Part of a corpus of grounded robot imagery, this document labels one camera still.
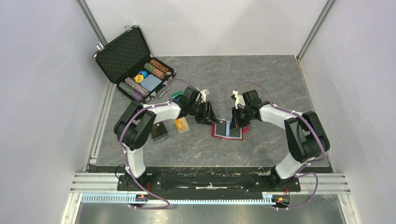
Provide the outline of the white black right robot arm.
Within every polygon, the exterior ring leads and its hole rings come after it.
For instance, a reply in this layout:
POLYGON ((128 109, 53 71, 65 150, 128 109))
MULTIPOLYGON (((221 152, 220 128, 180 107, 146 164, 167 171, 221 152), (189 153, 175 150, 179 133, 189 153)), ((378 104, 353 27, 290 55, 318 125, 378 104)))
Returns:
POLYGON ((233 91, 232 99, 235 106, 232 108, 231 129, 247 127, 252 120, 258 120, 285 131, 289 152, 271 170, 269 183, 273 189, 284 189, 288 179, 305 166, 326 158, 330 142, 315 112, 295 112, 269 101, 263 102, 256 90, 243 94, 233 91))

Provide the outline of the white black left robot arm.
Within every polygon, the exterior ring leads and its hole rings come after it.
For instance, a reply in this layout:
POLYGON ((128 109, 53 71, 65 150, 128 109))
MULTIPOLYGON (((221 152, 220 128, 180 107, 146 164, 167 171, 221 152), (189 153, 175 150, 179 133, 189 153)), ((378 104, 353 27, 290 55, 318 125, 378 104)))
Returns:
POLYGON ((146 105, 133 101, 114 126, 114 133, 122 147, 126 159, 126 171, 130 176, 129 184, 135 190, 143 189, 147 184, 144 174, 143 146, 146 144, 154 124, 194 116, 198 124, 218 123, 212 103, 207 99, 208 90, 188 86, 183 94, 170 100, 146 105))

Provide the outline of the clear plastic card box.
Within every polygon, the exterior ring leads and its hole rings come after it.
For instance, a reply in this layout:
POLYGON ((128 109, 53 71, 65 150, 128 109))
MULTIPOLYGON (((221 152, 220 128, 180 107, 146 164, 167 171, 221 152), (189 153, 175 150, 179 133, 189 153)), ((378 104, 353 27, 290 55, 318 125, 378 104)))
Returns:
POLYGON ((163 121, 163 123, 165 124, 165 127, 168 131, 168 136, 178 133, 174 120, 173 121, 163 121))

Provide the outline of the red leather card holder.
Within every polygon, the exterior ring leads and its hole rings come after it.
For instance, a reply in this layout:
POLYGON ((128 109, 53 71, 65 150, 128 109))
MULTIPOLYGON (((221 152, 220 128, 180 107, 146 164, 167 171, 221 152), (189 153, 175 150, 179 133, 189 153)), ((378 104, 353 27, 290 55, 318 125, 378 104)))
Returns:
MULTIPOLYGON (((231 121, 225 120, 225 119, 219 119, 219 122, 221 122, 221 121, 227 122, 226 137, 214 136, 214 125, 215 125, 215 124, 212 125, 212 137, 214 137, 214 138, 226 139, 226 140, 243 140, 243 138, 242 138, 242 139, 231 139, 231 138, 229 137, 229 130, 230 130, 230 123, 231 123, 231 121)), ((248 132, 248 131, 250 130, 250 127, 248 127, 248 126, 247 126, 247 127, 244 127, 244 128, 242 128, 242 130, 243 130, 243 136, 244 136, 244 133, 248 132)))

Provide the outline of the black credit card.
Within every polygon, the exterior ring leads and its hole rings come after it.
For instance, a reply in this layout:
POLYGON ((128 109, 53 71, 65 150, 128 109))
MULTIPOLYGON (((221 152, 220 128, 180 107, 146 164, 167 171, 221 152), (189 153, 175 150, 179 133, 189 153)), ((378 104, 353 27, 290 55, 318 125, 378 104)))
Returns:
POLYGON ((243 138, 243 130, 242 128, 235 128, 229 130, 229 137, 231 139, 242 139, 243 138))
POLYGON ((227 122, 221 121, 219 123, 215 123, 214 136, 226 137, 226 132, 227 132, 226 127, 227 127, 227 122))

